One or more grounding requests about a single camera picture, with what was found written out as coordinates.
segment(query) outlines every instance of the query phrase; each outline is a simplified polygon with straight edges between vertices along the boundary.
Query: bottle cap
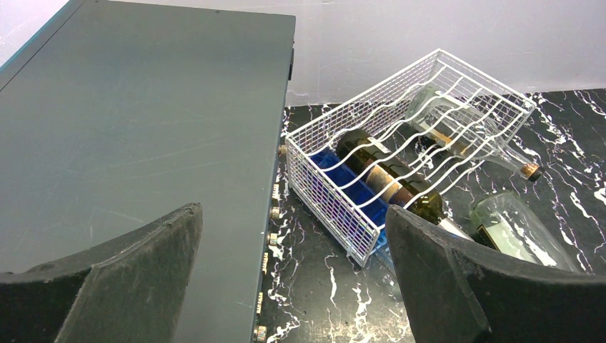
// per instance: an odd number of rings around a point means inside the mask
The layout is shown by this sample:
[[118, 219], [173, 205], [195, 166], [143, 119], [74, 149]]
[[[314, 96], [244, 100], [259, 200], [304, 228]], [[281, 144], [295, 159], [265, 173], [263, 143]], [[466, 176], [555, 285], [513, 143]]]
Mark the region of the bottle cap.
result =
[[532, 173], [532, 175], [530, 175], [530, 177], [528, 178], [528, 181], [530, 181], [530, 182], [537, 181], [537, 179], [539, 179], [541, 177], [541, 175], [543, 175], [544, 172], [545, 172], [545, 169], [543, 169], [542, 166], [538, 167], [537, 170], [535, 170], [535, 172]]

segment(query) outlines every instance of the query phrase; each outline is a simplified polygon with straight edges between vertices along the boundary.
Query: bottle neck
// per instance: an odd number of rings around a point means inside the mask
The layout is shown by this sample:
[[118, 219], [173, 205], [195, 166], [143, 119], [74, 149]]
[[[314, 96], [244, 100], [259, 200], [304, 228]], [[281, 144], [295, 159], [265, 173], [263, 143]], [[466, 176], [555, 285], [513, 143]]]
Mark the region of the bottle neck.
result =
[[530, 161], [527, 157], [512, 149], [508, 144], [494, 151], [491, 155], [486, 156], [485, 159], [499, 164], [532, 182], [536, 181], [544, 171], [538, 164]]

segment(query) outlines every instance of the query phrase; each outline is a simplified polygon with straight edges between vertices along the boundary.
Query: black marble surface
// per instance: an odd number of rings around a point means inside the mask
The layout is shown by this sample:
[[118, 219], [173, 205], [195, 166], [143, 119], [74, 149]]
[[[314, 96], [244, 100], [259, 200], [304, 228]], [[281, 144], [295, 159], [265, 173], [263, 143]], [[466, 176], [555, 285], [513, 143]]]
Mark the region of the black marble surface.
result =
[[[447, 213], [465, 226], [475, 201], [515, 191], [581, 270], [606, 274], [606, 90], [530, 96], [539, 106], [510, 144], [547, 172], [533, 184], [484, 163], [443, 196]], [[287, 109], [282, 138], [329, 110]], [[403, 130], [403, 136], [410, 132]], [[395, 141], [398, 134], [387, 145], [393, 149]], [[281, 217], [270, 230], [278, 233], [279, 245], [269, 254], [259, 318], [268, 326], [268, 342], [413, 342], [395, 278], [375, 257], [364, 267], [345, 257], [288, 188], [283, 156], [277, 178]]]

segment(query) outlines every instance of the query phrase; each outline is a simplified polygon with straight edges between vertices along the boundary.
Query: white wire basket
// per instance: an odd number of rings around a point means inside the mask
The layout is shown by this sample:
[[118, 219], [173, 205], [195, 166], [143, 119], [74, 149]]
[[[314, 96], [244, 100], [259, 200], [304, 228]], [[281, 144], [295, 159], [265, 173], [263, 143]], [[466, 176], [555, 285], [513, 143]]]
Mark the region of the white wire basket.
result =
[[[405, 119], [409, 103], [428, 85], [439, 89], [437, 97], [448, 96], [450, 99], [456, 99], [461, 106], [472, 106], [482, 114], [479, 119], [457, 117], [455, 121], [460, 129], [459, 134], [453, 138], [453, 143], [460, 136], [467, 137], [468, 141], [477, 141], [478, 135], [473, 126], [487, 117], [493, 120], [497, 132], [490, 137], [482, 136], [482, 141], [475, 144], [475, 150], [466, 159], [450, 166], [447, 162], [454, 158], [452, 156], [439, 166], [433, 167], [431, 173], [426, 176], [432, 186], [410, 200], [405, 208], [437, 187], [440, 194], [447, 192], [462, 177], [482, 164], [474, 162], [473, 155], [478, 154], [486, 143], [494, 141], [497, 137], [501, 138], [501, 144], [508, 143], [536, 107], [536, 104], [523, 94], [446, 51], [437, 49], [286, 137], [289, 186], [345, 248], [348, 256], [361, 266], [366, 264], [383, 229], [383, 226], [375, 225], [362, 208], [380, 194], [364, 204], [355, 204], [344, 193], [348, 185], [338, 187], [327, 176], [331, 168], [320, 168], [312, 161], [311, 156], [325, 149], [334, 149], [341, 135], [357, 128], [377, 137], [378, 141], [388, 139], [399, 126], [410, 121]], [[438, 121], [447, 118], [449, 114], [450, 111], [446, 111]], [[412, 135], [395, 149], [390, 157], [397, 156], [413, 139], [426, 133], [427, 131]], [[409, 166], [413, 168], [413, 172], [418, 172], [431, 164], [433, 155], [447, 148], [448, 146], [428, 149], [415, 161], [411, 161]], [[452, 177], [448, 176], [455, 169], [465, 171], [459, 172], [452, 181]]]

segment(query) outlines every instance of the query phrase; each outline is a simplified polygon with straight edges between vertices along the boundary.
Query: blue tray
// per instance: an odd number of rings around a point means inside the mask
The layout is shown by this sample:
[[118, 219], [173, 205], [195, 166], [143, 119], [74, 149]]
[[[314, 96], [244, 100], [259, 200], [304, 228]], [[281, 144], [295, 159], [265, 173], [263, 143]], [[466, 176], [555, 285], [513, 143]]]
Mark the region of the blue tray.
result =
[[[330, 149], [325, 149], [315, 155], [312, 155], [311, 159], [318, 167], [322, 169], [334, 166], [340, 161], [339, 157]], [[339, 167], [331, 171], [327, 171], [326, 175], [339, 187], [350, 183], [357, 177], [357, 175], [345, 164], [341, 164]], [[360, 180], [355, 182], [352, 186], [344, 189], [343, 192], [356, 205], [363, 204], [376, 195], [376, 193], [374, 193], [364, 182]], [[385, 223], [387, 204], [385, 204], [381, 198], [378, 198], [367, 206], [362, 207], [362, 212], [364, 212], [375, 225], [380, 227]], [[377, 243], [372, 250], [372, 254], [374, 254], [380, 247], [386, 245], [387, 237], [385, 236], [385, 230], [383, 230], [377, 239]]]

